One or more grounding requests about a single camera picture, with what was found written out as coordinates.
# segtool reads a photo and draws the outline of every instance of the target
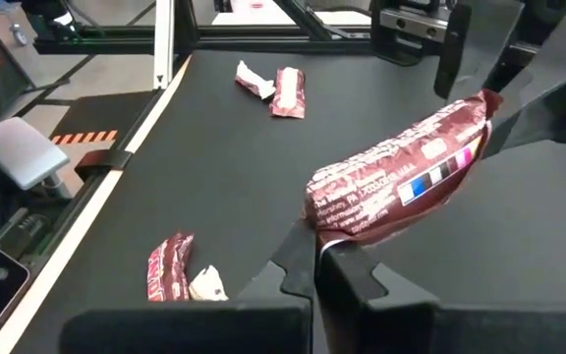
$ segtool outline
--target orange striped label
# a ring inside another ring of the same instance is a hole
[[[55,145],[112,142],[117,137],[117,133],[118,133],[117,131],[108,131],[108,132],[66,134],[62,136],[51,137],[51,142],[54,143]]]

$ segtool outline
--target black conveyor belt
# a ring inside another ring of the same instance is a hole
[[[271,119],[266,104],[234,84],[239,60],[266,78],[284,66],[305,71],[307,118]],[[236,295],[301,215],[305,184],[317,168],[442,105],[432,92],[436,65],[195,53],[15,353],[54,353],[61,325],[85,310],[145,304],[147,257],[177,229],[196,232],[190,278],[214,265],[228,295]]]

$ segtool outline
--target floor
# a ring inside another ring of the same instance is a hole
[[[150,0],[75,0],[75,4],[101,26],[153,26],[155,9]],[[210,25],[215,18],[213,0],[196,0],[195,12],[199,24]],[[13,9],[10,18],[21,25],[28,38],[35,36],[21,9]],[[29,77],[38,86],[49,85],[66,74],[71,83],[40,97],[40,92],[21,96],[7,115],[20,115],[45,136],[49,136],[69,107],[71,100],[81,96],[124,93],[151,89],[153,59],[149,55],[39,55],[31,45],[20,46],[9,32],[10,20],[0,14],[0,38]],[[111,143],[99,142],[61,146],[71,158],[59,171],[72,193],[82,181],[74,166],[89,151],[108,148]]]

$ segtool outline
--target candy bar wrapper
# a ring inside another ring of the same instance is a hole
[[[270,102],[270,114],[277,117],[305,118],[305,74],[294,68],[276,73],[276,93]]]
[[[261,76],[249,69],[244,61],[240,61],[240,64],[237,66],[235,81],[250,92],[261,97],[261,99],[271,97],[275,91],[273,81],[264,80]]]
[[[482,90],[317,170],[307,184],[306,215],[322,244],[381,241],[447,203],[481,157],[499,104],[498,94]]]
[[[224,284],[220,273],[215,266],[210,265],[203,269],[189,285],[192,300],[226,301],[228,297],[224,292]]]
[[[149,301],[189,300],[185,268],[194,241],[193,233],[178,232],[164,241],[147,260]]]

